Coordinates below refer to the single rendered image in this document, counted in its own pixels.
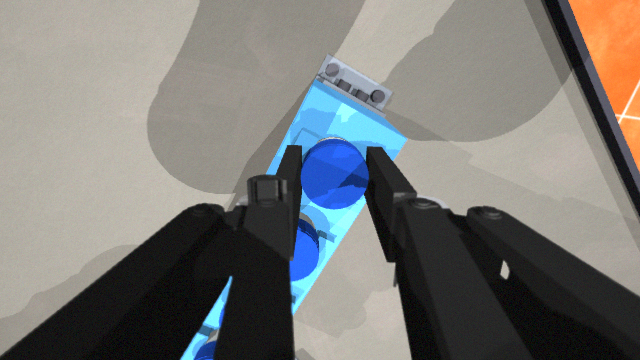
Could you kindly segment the dark grey table edge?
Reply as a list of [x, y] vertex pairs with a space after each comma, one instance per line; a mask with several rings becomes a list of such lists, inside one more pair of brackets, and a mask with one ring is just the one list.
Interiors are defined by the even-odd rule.
[[544, 0], [588, 104], [640, 217], [640, 171], [569, 0]]

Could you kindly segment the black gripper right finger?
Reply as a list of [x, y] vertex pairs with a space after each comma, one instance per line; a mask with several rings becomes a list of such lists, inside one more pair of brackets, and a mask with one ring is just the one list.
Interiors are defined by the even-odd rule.
[[382, 146], [366, 164], [412, 360], [640, 360], [640, 296], [502, 210], [417, 195]]

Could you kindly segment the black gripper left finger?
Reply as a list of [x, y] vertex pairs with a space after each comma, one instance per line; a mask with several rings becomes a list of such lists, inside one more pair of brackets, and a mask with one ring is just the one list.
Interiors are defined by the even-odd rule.
[[233, 211], [183, 210], [0, 360], [181, 360], [230, 277], [212, 360], [295, 360], [301, 168], [302, 145], [287, 145]]

